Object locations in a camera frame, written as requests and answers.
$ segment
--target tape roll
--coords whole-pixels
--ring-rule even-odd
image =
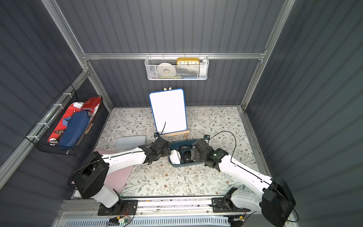
[[[156,70],[160,77],[170,78],[176,76],[175,66],[170,63],[161,63]]]

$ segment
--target teal container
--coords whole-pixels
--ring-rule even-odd
[[[174,141],[174,142],[171,142],[170,143],[170,150],[176,150],[178,149],[181,145],[190,145],[192,146],[194,142],[196,142],[197,139],[187,139],[187,140],[181,140],[181,141]],[[183,154],[184,152],[186,151],[190,151],[190,150],[182,150],[180,152],[180,155],[183,157]],[[168,160],[169,160],[169,163],[172,167],[182,167],[182,166],[193,166],[193,165],[197,165],[197,164],[202,164],[203,162],[190,162],[190,163],[184,163],[184,159],[181,159],[180,161],[180,164],[179,165],[176,165],[176,164],[172,164],[170,162],[170,158],[168,156]]]

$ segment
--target floral tablecloth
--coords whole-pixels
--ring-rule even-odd
[[[188,128],[191,138],[215,135],[226,130],[237,139],[234,158],[258,171],[251,152],[245,129],[237,107],[187,107]],[[101,134],[96,148],[113,150],[119,137],[146,135],[147,143],[153,142],[155,123],[151,108],[114,108]],[[184,140],[184,135],[167,137],[168,141]],[[230,133],[220,133],[210,141],[213,148],[222,148],[232,154],[234,138]],[[203,164],[180,168],[172,167],[167,157],[150,165],[135,165],[132,168],[122,196],[167,196],[167,195],[223,195],[231,187],[243,191],[250,189],[228,174]]]

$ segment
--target small easel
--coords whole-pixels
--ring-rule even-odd
[[[190,133],[190,130],[185,130],[185,131],[178,131],[175,133],[167,133],[167,134],[163,134],[164,137],[169,137],[169,136],[174,136],[174,135],[180,135],[180,134],[184,134],[185,139],[188,139],[188,133]]]

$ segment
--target metal frame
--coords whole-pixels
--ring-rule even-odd
[[[157,58],[206,57],[209,59],[264,59],[264,53],[84,53],[85,60],[145,60],[146,56]]]
[[[77,61],[81,65],[81,67],[84,69],[82,73],[77,77],[77,79],[72,83],[72,85],[75,87],[75,89],[78,89],[79,86],[84,82],[84,80],[88,77],[90,82],[92,83],[93,87],[95,88],[96,92],[101,95],[104,99],[104,104],[106,108],[111,112],[113,105],[108,97],[105,89],[103,88],[99,78],[97,77],[97,74],[95,73],[94,69],[92,68],[92,65],[88,60],[101,60],[101,59],[141,59],[143,60],[145,56],[151,55],[150,53],[145,54],[133,54],[133,53],[115,53],[115,54],[106,54],[106,53],[84,53],[82,47],[80,46],[79,42],[77,41],[73,31],[71,30],[68,22],[66,21],[64,15],[62,14],[58,4],[56,3],[56,0],[42,0],[42,3],[46,7],[47,11],[51,15],[53,21],[57,25],[58,29],[60,30],[61,34],[63,35],[64,39],[66,40],[67,44],[69,45],[70,49],[72,50],[73,54],[75,55]],[[260,64],[258,64],[256,71],[253,75],[253,78],[248,86],[247,92],[244,95],[243,101],[242,101],[242,108],[246,109],[251,96],[257,86],[257,83],[264,71],[264,68],[271,56],[271,53],[276,45],[276,42],[278,40],[278,37],[282,31],[282,28],[289,16],[289,13],[295,3],[295,0],[285,0],[281,12],[278,16],[278,19],[275,23],[275,26],[271,32],[269,41],[266,45],[265,52],[264,53],[199,53],[199,54],[179,54],[180,55],[188,55],[188,56],[201,56],[201,55],[208,55],[210,59],[257,59],[261,60]],[[154,55],[161,55],[166,56],[168,54],[153,54]],[[60,103],[67,95],[62,95],[60,99],[56,102],[56,104]],[[251,147],[253,149],[254,154],[256,158],[256,162],[259,163],[258,167],[264,172],[266,175],[270,175],[268,166],[264,160],[263,154],[261,152],[261,149],[258,145],[257,138],[253,132],[252,126],[249,122],[248,116],[246,113],[243,113],[240,111],[240,116],[242,119],[242,123],[245,126],[246,134],[250,138]],[[51,116],[52,109],[49,110],[49,112],[46,114],[45,117]],[[30,152],[30,150],[33,148],[33,144],[28,141],[27,139],[24,139],[22,143],[17,147],[17,149],[11,154],[11,156],[4,162],[4,164],[0,167],[0,189],[5,184],[5,182],[10,178],[10,176],[14,173],[14,171],[17,169],[17,167],[20,165],[22,160],[27,156],[27,154]],[[145,201],[145,198],[137,198],[140,203],[142,204],[142,201]],[[188,205],[188,209],[185,207],[182,207],[181,210],[175,209],[175,207],[165,207],[163,210],[160,209],[160,205],[162,206],[163,200],[170,200],[170,197],[166,198],[147,198],[147,200],[158,200],[160,201],[159,206],[157,206],[157,212],[156,210],[152,210],[150,208],[146,208],[143,213],[140,213],[138,215],[140,216],[175,216],[176,214],[180,216],[186,216],[186,215],[201,215],[198,213],[197,210],[200,210],[200,205],[197,209],[193,208],[192,205]],[[192,201],[199,201],[201,200],[208,200],[210,201],[211,196],[187,196],[187,197],[175,197],[177,200],[192,200]],[[88,201],[88,200],[65,200],[64,205],[62,206],[60,213],[61,217],[67,217],[68,215],[75,217],[75,216],[87,216],[87,218],[90,217],[97,217],[94,215],[97,213],[99,203],[95,202],[94,200]],[[212,211],[211,207],[202,207],[202,209],[205,208],[205,210],[202,211],[204,215],[210,215],[209,213]],[[219,213],[219,215],[226,215],[232,213]],[[290,215],[290,219],[295,220],[295,217],[293,214]],[[56,219],[55,224],[60,224],[59,219]],[[287,227],[296,227],[296,223],[286,223]]]
[[[123,198],[123,200],[138,200],[135,217],[158,216],[207,216],[207,215],[240,215],[240,212],[213,213],[212,198],[223,196],[178,196],[152,198]],[[67,219],[93,219],[97,216],[100,203],[94,199],[64,200],[54,220],[52,227],[63,227]],[[296,220],[290,215],[289,220]],[[297,223],[287,221],[285,227],[298,227]]]
[[[258,64],[256,71],[251,79],[250,84],[248,85],[246,94],[243,97],[241,106],[245,110],[248,106],[248,103],[251,100],[252,94],[256,89],[258,81],[261,78],[262,73],[264,72],[265,66],[271,56],[271,53],[277,43],[278,37],[281,34],[282,28],[285,25],[285,22],[291,12],[292,7],[294,6],[295,0],[285,0],[280,14],[277,18],[274,28],[272,29],[271,35],[269,37],[269,41],[267,42],[265,48],[265,57],[264,59]]]
[[[107,95],[107,92],[103,88],[101,81],[97,77],[97,74],[91,67],[91,64],[83,59],[83,49],[78,42],[76,36],[74,35],[72,29],[70,28],[66,18],[64,17],[61,9],[59,8],[56,0],[42,0],[43,5],[47,9],[48,13],[52,17],[54,23],[58,27],[59,31],[63,35],[63,38],[66,40],[69,48],[72,50],[74,56],[76,57],[78,63],[81,65],[83,69],[91,70],[92,74],[89,76],[89,80],[91,81],[93,87],[95,88],[98,95],[101,95],[103,98],[103,103],[106,106],[108,111],[111,111],[113,108],[113,104],[111,102],[110,97]]]

